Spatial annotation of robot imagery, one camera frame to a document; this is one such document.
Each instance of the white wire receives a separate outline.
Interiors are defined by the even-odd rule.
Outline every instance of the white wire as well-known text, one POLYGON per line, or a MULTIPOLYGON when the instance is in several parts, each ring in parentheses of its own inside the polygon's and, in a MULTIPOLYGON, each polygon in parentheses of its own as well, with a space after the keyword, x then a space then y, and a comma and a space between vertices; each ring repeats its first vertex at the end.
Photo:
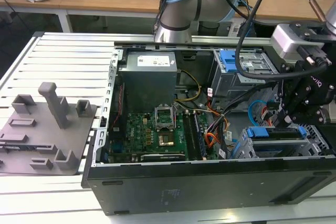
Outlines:
POLYGON ((212 111, 210 111, 210 110, 202 110, 202 109, 188 109, 188 108, 186 108, 185 106, 183 106, 183 105, 181 105, 181 104, 179 104, 179 103, 175 103, 175 104, 177 104, 178 106, 180 106, 180 107, 182 107, 182 108, 184 108, 185 110, 191 110, 191 111, 203 111, 203 112, 207 112, 207 113, 212 113, 212 111))

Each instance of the blue wire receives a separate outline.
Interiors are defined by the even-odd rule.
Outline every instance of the blue wire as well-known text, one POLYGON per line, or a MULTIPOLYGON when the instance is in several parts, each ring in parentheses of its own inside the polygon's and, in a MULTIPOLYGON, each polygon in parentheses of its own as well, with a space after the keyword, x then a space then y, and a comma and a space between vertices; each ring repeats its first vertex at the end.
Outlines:
POLYGON ((248 115, 248 118, 250 119, 251 123, 252 123, 254 126, 259 126, 259 125, 258 125, 257 122, 254 121, 254 119, 253 119, 251 109, 252 109, 252 106, 253 106, 254 104, 258 103, 258 102, 261 102, 261 103, 263 103, 263 104, 267 104, 267 102, 265 102, 265 101, 263 101, 263 100, 256 100, 256 101, 254 101, 253 103, 251 103, 250 106, 249 106, 248 109, 247 109, 247 115, 248 115))

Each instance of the label sticker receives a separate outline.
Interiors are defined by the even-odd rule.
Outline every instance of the label sticker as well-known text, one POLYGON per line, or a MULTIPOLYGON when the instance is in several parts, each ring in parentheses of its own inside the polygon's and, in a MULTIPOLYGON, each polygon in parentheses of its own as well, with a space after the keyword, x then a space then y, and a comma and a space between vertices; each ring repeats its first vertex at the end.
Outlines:
POLYGON ((138 67, 169 67, 169 56, 164 55, 140 55, 138 67))
POLYGON ((226 153, 222 150, 222 149, 219 149, 219 153, 218 153, 223 159, 226 158, 226 153))
POLYGON ((250 62, 243 62, 243 65, 245 66, 245 67, 253 67, 253 64, 252 63, 250 63, 250 62))
POLYGON ((208 88, 208 97, 212 97, 212 88, 208 88))
POLYGON ((226 139, 228 141, 232 141, 232 132, 231 131, 226 132, 226 139))
POLYGON ((10 149, 10 150, 19 150, 20 147, 17 146, 5 146, 6 149, 10 149))

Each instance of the yellow wire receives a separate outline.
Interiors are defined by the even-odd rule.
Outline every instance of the yellow wire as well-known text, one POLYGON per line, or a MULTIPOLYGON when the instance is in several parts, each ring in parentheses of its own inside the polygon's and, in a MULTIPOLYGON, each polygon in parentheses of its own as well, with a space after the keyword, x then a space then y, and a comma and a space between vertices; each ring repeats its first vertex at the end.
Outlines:
POLYGON ((193 77, 189 72, 187 72, 185 70, 182 70, 182 69, 181 69, 181 72, 185 72, 187 75, 189 75, 189 77, 191 77, 196 82, 196 84, 198 86, 198 92, 197 92, 197 94, 194 97, 185 98, 185 99, 175 99, 175 101, 178 101, 178 102, 193 101, 193 100, 195 100, 196 98, 198 98, 200 96, 200 94, 201 94, 201 85, 198 83, 198 81, 195 79, 195 77, 193 77))

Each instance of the blue latch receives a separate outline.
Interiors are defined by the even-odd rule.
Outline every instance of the blue latch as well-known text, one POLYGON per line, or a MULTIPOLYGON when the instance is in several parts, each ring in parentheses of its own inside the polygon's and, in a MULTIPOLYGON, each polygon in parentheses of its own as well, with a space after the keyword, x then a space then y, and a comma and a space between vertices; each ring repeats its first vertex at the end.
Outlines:
POLYGON ((249 127, 246 132, 248 137, 269 137, 265 127, 249 127))
POLYGON ((235 64, 235 54, 233 50, 220 50, 220 60, 224 64, 226 72, 238 72, 235 64))
POLYGON ((304 127, 299 126, 298 130, 301 133, 302 138, 305 138, 307 136, 307 131, 304 127))

